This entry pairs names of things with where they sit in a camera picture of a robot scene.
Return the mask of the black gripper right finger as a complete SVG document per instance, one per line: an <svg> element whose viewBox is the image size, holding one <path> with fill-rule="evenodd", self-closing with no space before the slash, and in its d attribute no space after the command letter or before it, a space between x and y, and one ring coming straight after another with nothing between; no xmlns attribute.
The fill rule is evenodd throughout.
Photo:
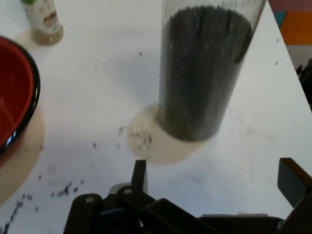
<svg viewBox="0 0 312 234"><path fill-rule="evenodd" d="M312 232L312 177L292 158L281 158L277 185L293 210L278 228L279 234Z"/></svg>

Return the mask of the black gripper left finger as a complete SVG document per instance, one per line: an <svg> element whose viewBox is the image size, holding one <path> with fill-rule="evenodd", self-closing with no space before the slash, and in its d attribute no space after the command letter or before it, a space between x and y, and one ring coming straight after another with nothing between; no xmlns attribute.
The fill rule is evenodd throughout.
<svg viewBox="0 0 312 234"><path fill-rule="evenodd" d="M107 197L77 196L66 234L217 234L219 231L166 199L147 194L147 165L136 160L130 183L112 187Z"/></svg>

